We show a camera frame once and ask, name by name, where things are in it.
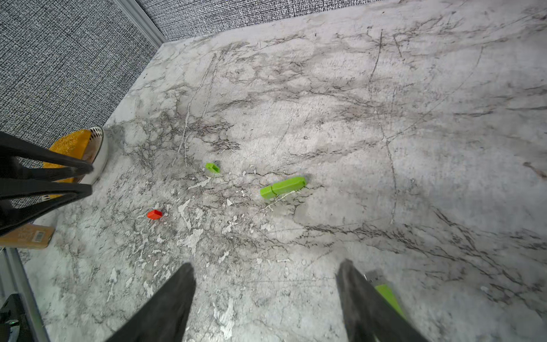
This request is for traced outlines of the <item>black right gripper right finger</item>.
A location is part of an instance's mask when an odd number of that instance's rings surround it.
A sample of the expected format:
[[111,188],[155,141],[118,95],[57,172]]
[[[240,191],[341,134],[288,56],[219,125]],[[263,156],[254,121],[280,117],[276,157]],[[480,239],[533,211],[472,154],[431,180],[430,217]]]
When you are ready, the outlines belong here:
[[425,341],[426,338],[366,280],[349,259],[336,284],[349,341]]

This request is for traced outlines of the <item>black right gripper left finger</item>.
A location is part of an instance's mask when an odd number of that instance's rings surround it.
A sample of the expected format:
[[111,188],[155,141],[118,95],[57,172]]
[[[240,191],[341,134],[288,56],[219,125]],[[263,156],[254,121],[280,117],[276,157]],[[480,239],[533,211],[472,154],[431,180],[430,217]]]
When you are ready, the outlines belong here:
[[191,263],[183,264],[109,341],[183,340],[196,291]]

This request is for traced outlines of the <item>green usb drive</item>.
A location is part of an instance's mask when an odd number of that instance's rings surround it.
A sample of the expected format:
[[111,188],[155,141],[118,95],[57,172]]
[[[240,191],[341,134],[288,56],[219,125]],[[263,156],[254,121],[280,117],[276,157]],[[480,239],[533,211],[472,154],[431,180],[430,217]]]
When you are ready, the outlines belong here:
[[400,306],[395,292],[392,290],[389,282],[384,278],[383,274],[379,270],[373,270],[366,273],[366,279],[372,284],[375,290],[386,300],[390,306],[399,313],[404,319],[406,318],[403,308]]
[[265,200],[270,200],[276,198],[280,195],[285,195],[286,193],[301,190],[306,187],[307,181],[304,177],[294,177],[287,180],[274,183],[265,188],[260,189],[260,195]]

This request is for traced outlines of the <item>red usb cap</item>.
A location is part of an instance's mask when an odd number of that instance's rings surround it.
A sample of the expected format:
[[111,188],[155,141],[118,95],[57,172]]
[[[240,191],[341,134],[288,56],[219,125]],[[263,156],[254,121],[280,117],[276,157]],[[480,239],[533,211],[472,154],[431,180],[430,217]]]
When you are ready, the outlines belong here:
[[163,217],[163,213],[159,210],[154,209],[148,212],[147,217],[151,220],[157,220]]

